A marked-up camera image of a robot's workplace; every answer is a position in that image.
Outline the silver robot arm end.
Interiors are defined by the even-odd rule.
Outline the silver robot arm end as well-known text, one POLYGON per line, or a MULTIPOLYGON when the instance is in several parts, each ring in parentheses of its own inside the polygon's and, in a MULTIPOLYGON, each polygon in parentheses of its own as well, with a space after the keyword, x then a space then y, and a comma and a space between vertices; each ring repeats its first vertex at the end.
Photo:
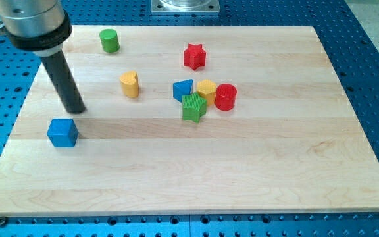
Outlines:
POLYGON ((59 0, 0 0, 0 35, 13 46, 50 57, 72 33, 69 15, 59 0))

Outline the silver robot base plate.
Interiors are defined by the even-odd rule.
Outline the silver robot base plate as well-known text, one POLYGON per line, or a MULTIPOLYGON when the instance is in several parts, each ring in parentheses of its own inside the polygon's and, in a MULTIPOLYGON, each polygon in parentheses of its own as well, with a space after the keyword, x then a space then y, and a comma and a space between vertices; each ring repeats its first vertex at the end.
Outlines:
POLYGON ((218 13, 219 0, 151 0, 152 13, 218 13))

